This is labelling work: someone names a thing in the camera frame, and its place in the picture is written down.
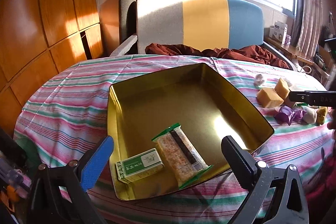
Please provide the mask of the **person's right hand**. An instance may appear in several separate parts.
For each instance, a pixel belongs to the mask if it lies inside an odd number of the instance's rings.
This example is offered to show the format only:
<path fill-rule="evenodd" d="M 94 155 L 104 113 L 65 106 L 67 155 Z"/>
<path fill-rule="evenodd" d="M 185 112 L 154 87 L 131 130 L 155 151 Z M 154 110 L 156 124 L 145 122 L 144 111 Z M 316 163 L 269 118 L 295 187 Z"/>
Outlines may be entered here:
<path fill-rule="evenodd" d="M 327 124 L 329 130 L 333 130 L 333 139 L 336 140 L 336 109 L 331 112 L 332 120 Z"/>

